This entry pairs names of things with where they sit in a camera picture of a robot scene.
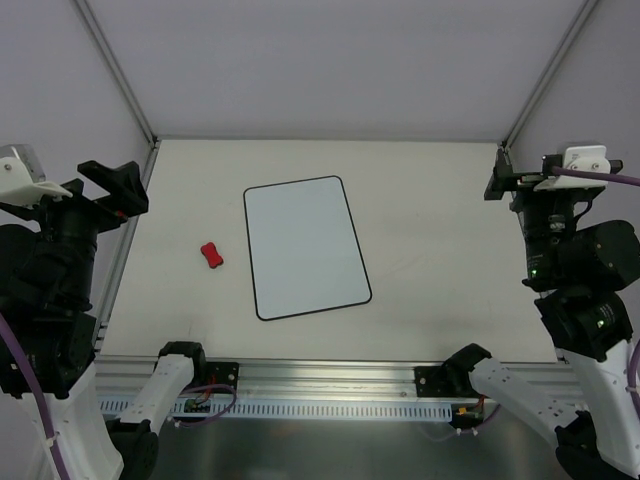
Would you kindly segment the white whiteboard black frame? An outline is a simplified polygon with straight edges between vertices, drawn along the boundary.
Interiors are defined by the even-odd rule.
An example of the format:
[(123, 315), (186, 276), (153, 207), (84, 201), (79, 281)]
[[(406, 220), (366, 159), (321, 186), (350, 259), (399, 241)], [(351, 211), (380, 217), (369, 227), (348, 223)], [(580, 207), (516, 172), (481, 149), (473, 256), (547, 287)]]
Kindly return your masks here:
[(256, 316), (263, 322), (365, 305), (373, 293), (342, 179), (243, 193)]

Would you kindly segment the red whiteboard eraser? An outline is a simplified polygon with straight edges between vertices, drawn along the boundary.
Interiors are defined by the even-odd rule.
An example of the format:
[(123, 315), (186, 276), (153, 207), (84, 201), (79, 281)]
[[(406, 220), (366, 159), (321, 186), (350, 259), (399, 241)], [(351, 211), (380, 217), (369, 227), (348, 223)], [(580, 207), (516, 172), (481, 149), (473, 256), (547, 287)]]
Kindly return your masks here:
[(216, 269), (224, 264), (224, 258), (218, 252), (213, 242), (208, 242), (200, 247), (200, 252), (205, 258), (210, 269)]

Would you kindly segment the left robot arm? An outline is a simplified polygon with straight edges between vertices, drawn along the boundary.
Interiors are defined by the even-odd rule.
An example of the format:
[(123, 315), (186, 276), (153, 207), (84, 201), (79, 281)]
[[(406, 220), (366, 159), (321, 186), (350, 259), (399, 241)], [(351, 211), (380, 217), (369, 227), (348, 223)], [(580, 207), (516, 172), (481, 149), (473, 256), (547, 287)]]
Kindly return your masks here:
[(134, 162), (78, 166), (64, 184), (1, 162), (1, 390), (27, 411), (58, 479), (146, 479), (179, 395), (208, 379), (204, 349), (172, 341), (134, 402), (112, 420), (96, 392), (90, 292), (98, 237), (145, 214)]

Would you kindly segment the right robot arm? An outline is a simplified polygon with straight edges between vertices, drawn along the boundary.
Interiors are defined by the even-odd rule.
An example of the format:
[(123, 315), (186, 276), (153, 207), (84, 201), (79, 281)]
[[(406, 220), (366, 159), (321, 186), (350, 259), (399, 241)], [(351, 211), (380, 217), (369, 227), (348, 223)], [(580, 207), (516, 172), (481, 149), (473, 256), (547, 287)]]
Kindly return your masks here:
[(581, 227), (577, 204), (591, 208), (623, 164), (602, 145), (546, 155), (537, 172), (517, 172), (499, 148), (484, 197), (512, 197), (526, 251), (524, 285), (569, 364), (584, 407), (564, 406), (471, 344), (439, 367), (458, 396), (496, 401), (553, 448), (574, 479), (639, 475), (639, 344), (621, 292), (639, 278), (639, 239), (625, 220)]

